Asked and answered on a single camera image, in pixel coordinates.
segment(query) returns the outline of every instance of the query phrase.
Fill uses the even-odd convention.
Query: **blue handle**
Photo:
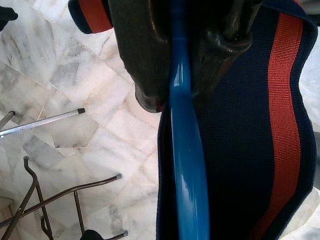
[[[172,0],[171,112],[173,163],[180,240],[209,240],[205,158],[192,102],[185,1]]]

